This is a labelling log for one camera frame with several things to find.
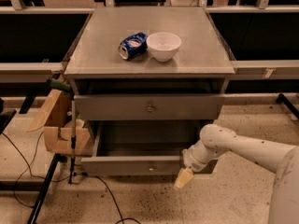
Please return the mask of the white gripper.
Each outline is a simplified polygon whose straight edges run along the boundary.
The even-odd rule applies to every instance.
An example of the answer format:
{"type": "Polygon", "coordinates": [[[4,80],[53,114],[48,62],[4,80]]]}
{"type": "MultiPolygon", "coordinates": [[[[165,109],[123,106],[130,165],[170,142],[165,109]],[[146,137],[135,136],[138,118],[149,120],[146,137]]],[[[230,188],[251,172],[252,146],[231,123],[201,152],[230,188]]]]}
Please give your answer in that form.
{"type": "Polygon", "coordinates": [[[200,173],[207,164],[217,156],[217,150],[206,147],[203,143],[196,143],[182,151],[183,164],[178,172],[174,187],[183,189],[193,179],[193,173],[200,173]]]}

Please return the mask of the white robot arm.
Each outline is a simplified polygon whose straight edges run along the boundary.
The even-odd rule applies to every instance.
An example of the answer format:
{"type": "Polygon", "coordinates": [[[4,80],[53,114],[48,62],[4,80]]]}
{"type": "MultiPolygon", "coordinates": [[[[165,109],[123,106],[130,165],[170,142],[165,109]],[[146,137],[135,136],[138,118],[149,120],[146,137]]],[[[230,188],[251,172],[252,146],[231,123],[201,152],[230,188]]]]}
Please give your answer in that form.
{"type": "Polygon", "coordinates": [[[246,137],[208,124],[201,129],[199,141],[182,151],[183,167],[175,188],[184,188],[227,151],[275,174],[268,224],[299,224],[299,146],[246,137]]]}

